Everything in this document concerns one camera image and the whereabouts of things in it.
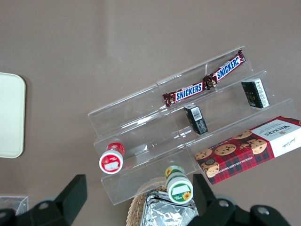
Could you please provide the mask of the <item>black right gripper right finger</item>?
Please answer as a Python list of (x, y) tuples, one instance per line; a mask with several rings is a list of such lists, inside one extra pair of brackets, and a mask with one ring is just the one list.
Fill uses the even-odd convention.
[(216, 198), (201, 174), (193, 175), (193, 200), (198, 216), (190, 226), (252, 226), (250, 213), (226, 198)]

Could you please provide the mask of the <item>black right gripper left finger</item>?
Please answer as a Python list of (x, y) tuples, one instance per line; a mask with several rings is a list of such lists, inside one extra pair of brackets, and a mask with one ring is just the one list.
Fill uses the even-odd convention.
[(76, 175), (54, 199), (36, 204), (16, 217), (18, 226), (70, 226), (87, 200), (86, 175)]

